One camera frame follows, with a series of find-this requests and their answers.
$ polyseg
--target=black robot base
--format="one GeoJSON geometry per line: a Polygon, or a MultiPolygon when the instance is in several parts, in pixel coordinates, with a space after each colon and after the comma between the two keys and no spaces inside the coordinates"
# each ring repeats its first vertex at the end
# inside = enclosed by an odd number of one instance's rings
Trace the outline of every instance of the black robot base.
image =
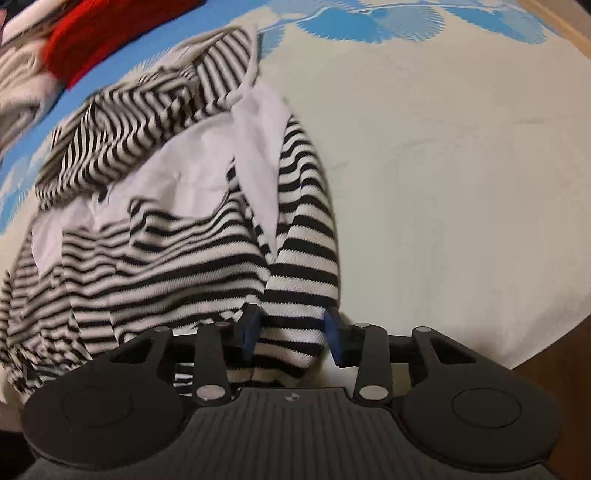
{"type": "Polygon", "coordinates": [[[552,480],[560,412],[535,384],[429,327],[412,336],[325,315],[343,388],[232,388],[261,311],[173,336],[156,327],[39,389],[22,411],[22,480],[552,480]],[[193,395],[172,386],[194,362],[193,395]],[[392,393],[392,363],[412,390],[392,393]]]}

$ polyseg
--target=bed sheet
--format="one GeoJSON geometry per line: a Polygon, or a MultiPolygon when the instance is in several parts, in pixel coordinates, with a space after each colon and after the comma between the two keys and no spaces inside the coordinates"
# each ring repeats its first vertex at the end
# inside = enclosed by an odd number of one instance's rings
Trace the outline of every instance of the bed sheet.
{"type": "MultiPolygon", "coordinates": [[[[257,23],[262,74],[319,151],[351,321],[430,325],[512,368],[591,313],[591,63],[506,0],[209,0],[98,65],[6,155],[0,268],[57,121],[229,22],[257,23]]],[[[341,373],[329,358],[320,377],[341,373]]]]}

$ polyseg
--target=metal bolt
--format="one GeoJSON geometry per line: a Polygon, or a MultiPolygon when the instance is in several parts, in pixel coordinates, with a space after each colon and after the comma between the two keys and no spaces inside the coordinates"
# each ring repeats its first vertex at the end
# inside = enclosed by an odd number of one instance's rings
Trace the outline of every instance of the metal bolt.
{"type": "Polygon", "coordinates": [[[226,394],[226,390],[219,385],[204,385],[197,389],[197,396],[201,400],[218,400],[226,394]]]}
{"type": "Polygon", "coordinates": [[[388,396],[388,390],[379,385],[367,385],[359,390],[359,396],[365,400],[383,400],[388,396]]]}

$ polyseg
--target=blue pattern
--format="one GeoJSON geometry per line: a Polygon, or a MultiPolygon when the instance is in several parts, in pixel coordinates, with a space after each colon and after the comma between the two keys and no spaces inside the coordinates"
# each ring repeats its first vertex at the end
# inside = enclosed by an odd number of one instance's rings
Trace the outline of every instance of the blue pattern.
{"type": "Polygon", "coordinates": [[[272,54],[281,44],[287,25],[329,40],[369,44],[391,40],[426,41],[443,31],[444,16],[450,14],[515,41],[545,42],[548,32],[553,31],[514,4],[515,0],[498,0],[496,6],[484,5],[479,0],[417,0],[387,5],[369,5],[361,0],[209,0],[202,7],[128,44],[95,67],[7,152],[0,167],[0,234],[6,231],[33,187],[43,160],[38,146],[56,123],[73,112],[87,95],[118,81],[130,65],[137,65],[139,69],[149,67],[163,50],[189,36],[219,28],[266,5],[280,19],[260,31],[261,58],[272,54]]]}

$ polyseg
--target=striped garment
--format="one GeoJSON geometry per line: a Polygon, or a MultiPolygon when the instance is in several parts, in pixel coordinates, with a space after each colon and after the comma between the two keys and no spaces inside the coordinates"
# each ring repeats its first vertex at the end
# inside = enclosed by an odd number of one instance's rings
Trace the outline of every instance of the striped garment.
{"type": "MultiPolygon", "coordinates": [[[[198,35],[94,93],[52,133],[36,184],[40,210],[101,191],[173,136],[229,111],[255,84],[257,48],[245,28],[198,35]]],[[[293,116],[277,163],[273,249],[234,161],[225,200],[206,218],[173,215],[138,193],[125,219],[64,230],[60,261],[41,275],[29,233],[1,293],[10,382],[30,394],[156,325],[194,333],[236,322],[256,303],[265,315],[254,368],[229,366],[229,380],[294,385],[324,348],[323,312],[336,305],[339,277],[322,169],[293,116]]],[[[179,366],[181,391],[190,388],[186,371],[179,366]]]]}

